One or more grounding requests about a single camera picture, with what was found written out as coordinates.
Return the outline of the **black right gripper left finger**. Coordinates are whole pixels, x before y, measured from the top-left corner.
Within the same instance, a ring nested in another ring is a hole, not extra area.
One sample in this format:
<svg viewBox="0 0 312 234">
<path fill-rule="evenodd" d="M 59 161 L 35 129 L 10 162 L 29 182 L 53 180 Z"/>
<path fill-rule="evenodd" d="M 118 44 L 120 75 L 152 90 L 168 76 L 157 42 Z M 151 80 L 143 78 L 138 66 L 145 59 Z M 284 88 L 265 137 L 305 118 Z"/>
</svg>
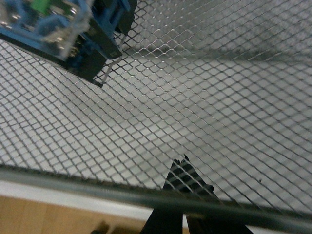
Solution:
<svg viewBox="0 0 312 234">
<path fill-rule="evenodd" d="M 175 176 L 180 173 L 178 165 L 180 161 L 174 159 L 169 172 L 166 176 L 165 183 L 162 187 L 163 190 L 172 190 L 177 187 L 178 181 Z M 142 234 L 181 234 L 183 233 L 183 214 L 172 208 L 153 209 L 151 215 L 146 221 Z"/>
</svg>

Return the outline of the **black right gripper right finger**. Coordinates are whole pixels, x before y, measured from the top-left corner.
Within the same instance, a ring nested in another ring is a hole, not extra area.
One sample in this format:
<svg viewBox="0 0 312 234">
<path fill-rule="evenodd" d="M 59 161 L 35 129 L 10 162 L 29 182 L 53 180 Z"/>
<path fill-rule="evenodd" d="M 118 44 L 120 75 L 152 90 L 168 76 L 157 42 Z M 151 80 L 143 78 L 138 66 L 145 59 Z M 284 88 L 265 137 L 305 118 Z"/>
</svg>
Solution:
<svg viewBox="0 0 312 234">
<path fill-rule="evenodd" d="M 214 186 L 205 182 L 195 170 L 187 155 L 183 155 L 182 180 L 185 191 L 204 197 L 205 201 L 216 204 L 217 196 Z M 215 207 L 204 207 L 197 214 L 188 214 L 187 223 L 191 234 L 252 234 L 246 224 L 232 220 L 229 216 L 222 217 Z"/>
</svg>

